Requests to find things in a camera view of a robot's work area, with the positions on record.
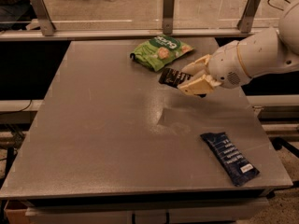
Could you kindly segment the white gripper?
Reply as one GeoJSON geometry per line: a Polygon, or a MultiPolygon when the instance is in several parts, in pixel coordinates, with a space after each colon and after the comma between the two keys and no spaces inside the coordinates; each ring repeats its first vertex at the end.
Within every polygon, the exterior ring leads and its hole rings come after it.
{"type": "Polygon", "coordinates": [[[210,74],[192,77],[178,85],[178,89],[186,95],[209,94],[220,85],[223,88],[233,89],[251,81],[241,63],[238,41],[230,42],[218,48],[212,56],[207,54],[187,64],[181,71],[192,76],[208,74],[208,71],[210,74]]]}

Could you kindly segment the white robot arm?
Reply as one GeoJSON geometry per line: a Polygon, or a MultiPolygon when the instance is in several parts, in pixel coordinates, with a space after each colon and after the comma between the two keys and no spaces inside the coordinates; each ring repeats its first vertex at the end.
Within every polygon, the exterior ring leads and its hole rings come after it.
{"type": "Polygon", "coordinates": [[[277,29],[234,40],[186,65],[182,71],[191,78],[178,88],[187,95],[209,94],[217,87],[233,89],[256,77],[290,73],[298,67],[299,0],[294,0],[282,12],[277,29]]]}

